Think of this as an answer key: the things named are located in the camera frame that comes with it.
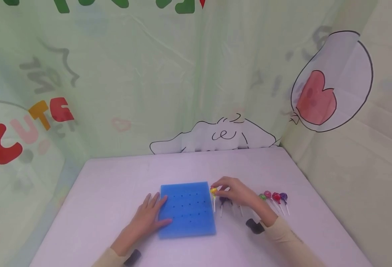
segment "yellow lollipop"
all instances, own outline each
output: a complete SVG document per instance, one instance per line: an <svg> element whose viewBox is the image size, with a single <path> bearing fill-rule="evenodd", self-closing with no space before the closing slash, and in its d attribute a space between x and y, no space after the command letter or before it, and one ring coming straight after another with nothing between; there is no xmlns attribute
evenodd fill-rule
<svg viewBox="0 0 392 267"><path fill-rule="evenodd" d="M214 212L215 212L215 199L216 199L215 193L218 191L218 189L215 187L211 187L211 189L209 189L209 191L211 192L212 196L214 197Z"/></svg>

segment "table surface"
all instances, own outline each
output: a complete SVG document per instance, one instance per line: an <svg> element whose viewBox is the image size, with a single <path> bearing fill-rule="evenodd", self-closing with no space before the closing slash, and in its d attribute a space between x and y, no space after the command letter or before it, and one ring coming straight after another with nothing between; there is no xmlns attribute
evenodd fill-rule
<svg viewBox="0 0 392 267"><path fill-rule="evenodd" d="M327 266L372 267L281 147L88 160L30 266L89 267L147 193L163 184L212 183L224 175L240 178L258 194L286 192L291 216L284 218ZM215 236L151 236L139 244L142 257L135 266L287 266L263 234L246 227L253 211L243 208L243 213L235 208L233 215L225 206L220 218L217 211Z"/></svg>

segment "fabric backdrop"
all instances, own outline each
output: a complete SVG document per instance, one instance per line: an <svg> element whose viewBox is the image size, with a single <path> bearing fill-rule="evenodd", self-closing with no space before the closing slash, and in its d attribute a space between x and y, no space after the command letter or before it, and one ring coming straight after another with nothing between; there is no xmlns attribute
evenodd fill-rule
<svg viewBox="0 0 392 267"><path fill-rule="evenodd" d="M269 147L290 118L350 121L375 4L0 0L0 266L28 266L89 158Z"/></svg>
<svg viewBox="0 0 392 267"><path fill-rule="evenodd" d="M392 0L355 30L374 66L366 103L328 132L291 121L282 144L373 266L392 267Z"/></svg>

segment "beige sleeve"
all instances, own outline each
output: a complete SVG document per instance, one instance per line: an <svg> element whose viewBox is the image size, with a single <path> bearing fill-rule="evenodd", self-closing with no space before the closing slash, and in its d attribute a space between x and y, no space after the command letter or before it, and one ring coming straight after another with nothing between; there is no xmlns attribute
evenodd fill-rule
<svg viewBox="0 0 392 267"><path fill-rule="evenodd" d="M266 227L267 239L272 242L292 267L325 267L311 249L291 230L282 217L274 225Z"/></svg>
<svg viewBox="0 0 392 267"><path fill-rule="evenodd" d="M120 257L114 250L107 248L92 267L123 267L123 264L129 259L131 254L132 251L128 252L126 256Z"/></svg>

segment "dark purple lollipop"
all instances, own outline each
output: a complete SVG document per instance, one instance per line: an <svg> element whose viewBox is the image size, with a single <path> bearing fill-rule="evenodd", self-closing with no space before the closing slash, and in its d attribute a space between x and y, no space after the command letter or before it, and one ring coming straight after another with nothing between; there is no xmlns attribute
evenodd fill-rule
<svg viewBox="0 0 392 267"><path fill-rule="evenodd" d="M286 200L288 200L288 195L286 193L280 193L280 198L285 203L286 211L288 211L288 215L289 215L288 202L286 201Z"/></svg>

